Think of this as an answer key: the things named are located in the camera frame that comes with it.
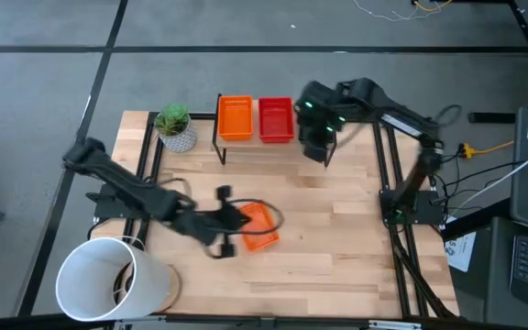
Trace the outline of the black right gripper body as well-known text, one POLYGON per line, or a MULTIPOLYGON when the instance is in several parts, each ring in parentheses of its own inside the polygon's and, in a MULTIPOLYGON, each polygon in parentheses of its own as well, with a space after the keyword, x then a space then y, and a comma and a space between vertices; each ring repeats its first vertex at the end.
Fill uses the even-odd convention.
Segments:
POLYGON ((343 127, 343 117, 335 106, 310 96, 298 99, 296 115, 302 138, 315 144, 328 144, 343 127))

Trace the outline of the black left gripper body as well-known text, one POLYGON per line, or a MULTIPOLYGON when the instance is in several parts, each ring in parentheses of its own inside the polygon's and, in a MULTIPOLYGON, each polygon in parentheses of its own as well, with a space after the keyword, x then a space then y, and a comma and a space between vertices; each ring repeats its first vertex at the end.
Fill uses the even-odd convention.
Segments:
POLYGON ((189 211, 188 234, 201 243, 213 243, 219 234, 234 235, 249 222, 235 206, 224 203, 219 209, 211 211, 189 211))

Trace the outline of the red slotted plastic basket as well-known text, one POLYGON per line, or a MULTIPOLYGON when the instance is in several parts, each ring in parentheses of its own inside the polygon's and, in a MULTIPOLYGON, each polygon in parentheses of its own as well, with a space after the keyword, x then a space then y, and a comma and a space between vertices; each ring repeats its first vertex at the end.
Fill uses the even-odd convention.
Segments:
POLYGON ((259 138, 263 143, 288 143, 294 137, 292 99, 262 97, 258 99, 259 138))

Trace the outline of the orange slotted plastic basket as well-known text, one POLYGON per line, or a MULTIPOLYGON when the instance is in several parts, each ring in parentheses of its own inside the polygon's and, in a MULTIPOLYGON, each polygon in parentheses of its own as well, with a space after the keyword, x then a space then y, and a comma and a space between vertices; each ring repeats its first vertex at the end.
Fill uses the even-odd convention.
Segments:
POLYGON ((219 97, 217 133, 226 141, 250 140, 253 135, 253 99, 249 95, 219 97))
POLYGON ((249 221, 241 227, 241 230, 245 231, 242 238, 248 251, 255 252, 279 241, 277 231, 262 235, 248 234, 248 232, 261 232, 274 227, 273 217, 267 206, 260 203, 246 203, 241 205, 239 210, 249 218, 249 221))

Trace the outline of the succulent in white patterned pot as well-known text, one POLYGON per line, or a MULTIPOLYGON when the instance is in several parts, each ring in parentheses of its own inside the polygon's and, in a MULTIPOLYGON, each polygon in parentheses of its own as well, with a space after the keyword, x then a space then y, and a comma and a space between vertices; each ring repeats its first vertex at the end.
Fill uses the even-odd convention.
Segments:
POLYGON ((169 151, 184 153, 196 144, 197 134, 185 104, 167 104, 154 119, 154 127, 169 151))

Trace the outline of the white printed paper sheet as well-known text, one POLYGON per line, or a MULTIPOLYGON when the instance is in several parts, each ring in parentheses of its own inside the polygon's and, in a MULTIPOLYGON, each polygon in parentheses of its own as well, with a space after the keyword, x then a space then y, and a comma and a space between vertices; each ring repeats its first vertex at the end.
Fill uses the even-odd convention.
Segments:
POLYGON ((445 242, 445 255, 450 267, 468 272, 476 235, 472 232, 445 242))

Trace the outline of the short black bar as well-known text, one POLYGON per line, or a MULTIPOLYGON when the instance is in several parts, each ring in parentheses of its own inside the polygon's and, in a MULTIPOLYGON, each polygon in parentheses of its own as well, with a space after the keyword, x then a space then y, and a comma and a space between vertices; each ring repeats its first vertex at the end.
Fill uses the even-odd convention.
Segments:
POLYGON ((472 124, 514 124, 515 114, 470 112, 467 120, 472 124))

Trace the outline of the wooden shelf with black frame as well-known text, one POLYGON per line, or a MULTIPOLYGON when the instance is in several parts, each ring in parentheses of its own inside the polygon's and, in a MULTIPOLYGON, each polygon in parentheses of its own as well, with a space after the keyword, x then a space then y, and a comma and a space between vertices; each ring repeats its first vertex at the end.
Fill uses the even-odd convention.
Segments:
POLYGON ((218 111, 218 101, 219 97, 223 96, 222 94, 217 95, 217 104, 215 110, 215 119, 214 119, 214 129, 212 137, 212 145, 214 146, 217 156, 222 165, 226 164, 227 152, 233 150, 240 151, 251 151, 255 149, 280 149, 283 152, 289 152, 290 150, 296 150, 303 153, 303 144, 300 140, 300 131, 296 123, 296 114, 293 111, 292 104, 292 117, 293 117, 293 128, 294 128, 294 137, 288 143, 263 143, 259 138, 259 99, 253 99, 253 135, 250 140, 240 140, 240 141, 226 141, 219 137, 217 133, 217 111, 218 111))

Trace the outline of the black aluminium frame rail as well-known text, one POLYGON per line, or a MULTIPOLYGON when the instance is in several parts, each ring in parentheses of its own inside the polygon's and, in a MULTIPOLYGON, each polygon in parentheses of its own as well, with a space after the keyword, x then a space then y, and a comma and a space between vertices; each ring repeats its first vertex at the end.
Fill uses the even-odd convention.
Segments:
MULTIPOLYGON (((151 166, 151 172, 149 176, 149 181, 151 183, 157 183, 159 172, 160 172, 160 163, 161 163, 161 157, 162 157, 162 151, 163 151, 164 145, 160 139, 160 137, 157 137, 157 144, 155 147, 155 153, 153 157, 153 162, 151 166)), ((149 216, 146 216, 140 221, 140 227, 137 232, 137 238, 141 240, 142 243, 146 243, 146 239, 148 236, 149 231, 149 225, 150 225, 151 218, 149 216)))
MULTIPOLYGON (((156 112, 150 112, 146 123, 145 133, 142 140, 142 146, 139 153, 136 175, 143 179, 145 175, 145 169, 147 164, 147 158, 149 153, 150 140, 152 136, 152 129, 154 126, 154 120, 157 116, 156 112)), ((133 233, 134 220, 127 218, 124 227, 124 234, 130 236, 133 233)))
MULTIPOLYGON (((387 133, 387 137, 389 141, 391 164, 393 168, 394 178, 396 180, 396 187, 399 187, 402 184, 403 176, 402 176, 402 167, 401 167, 400 157, 398 153, 397 141, 396 141, 394 130, 391 127, 388 127, 386 129, 386 133, 387 133)), ((403 228, 404 228, 404 235, 405 235, 406 250, 412 261, 412 264, 417 270, 419 270, 420 264, 419 264, 417 250, 416 250, 416 245, 414 243, 413 227, 407 223, 404 223, 403 228)), ((429 308, 427 305, 427 301, 424 295, 421 293, 419 286, 417 284, 415 284, 415 294, 416 294, 416 301, 417 301, 419 315, 428 316, 429 308)))
POLYGON ((81 322, 63 313, 0 318, 0 330, 92 330, 143 322, 193 325, 251 325, 264 330, 281 326, 343 326, 379 330, 528 330, 528 327, 471 322, 463 318, 410 316, 402 319, 318 318, 288 316, 236 316, 166 314, 116 321, 81 322))
MULTIPOLYGON (((373 129, 373 135, 375 139, 377 161, 379 165, 379 176, 380 176, 380 182, 381 182, 381 188, 379 190, 379 193, 384 193, 386 190, 389 190, 390 181, 389 181, 389 176, 388 176, 388 171, 387 171, 386 158, 384 154, 382 135, 380 132, 380 125, 373 124, 372 129, 373 129)), ((402 269, 402 264, 401 264, 400 259, 396 255, 396 246, 394 244, 394 238, 398 237, 398 231, 396 229, 396 226, 387 224, 386 215, 383 216, 383 224, 385 225, 389 233, 391 254, 392 254, 392 259, 393 259, 394 272, 396 276, 396 286, 397 286, 397 292, 398 292, 398 297, 399 297, 399 303, 401 307, 401 317, 404 318, 410 313, 410 305, 409 305, 408 292, 406 288, 406 282, 405 282, 405 276, 404 276, 403 269, 402 269)))

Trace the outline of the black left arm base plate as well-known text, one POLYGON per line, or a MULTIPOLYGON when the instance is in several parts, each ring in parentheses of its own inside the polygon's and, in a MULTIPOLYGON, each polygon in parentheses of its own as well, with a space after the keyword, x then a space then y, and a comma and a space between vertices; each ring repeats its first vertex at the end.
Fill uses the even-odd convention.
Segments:
POLYGON ((85 196, 96 204, 96 217, 136 219, 148 215, 144 206, 148 191, 148 187, 115 187, 107 183, 99 192, 87 192, 85 196))

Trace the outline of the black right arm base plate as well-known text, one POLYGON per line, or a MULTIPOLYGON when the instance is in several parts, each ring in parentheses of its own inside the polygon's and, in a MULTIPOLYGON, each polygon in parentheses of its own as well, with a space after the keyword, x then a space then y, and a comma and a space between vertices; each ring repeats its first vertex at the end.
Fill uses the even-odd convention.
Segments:
POLYGON ((382 190, 379 192, 382 219, 387 225, 441 225, 444 206, 436 203, 438 199, 435 191, 382 190))

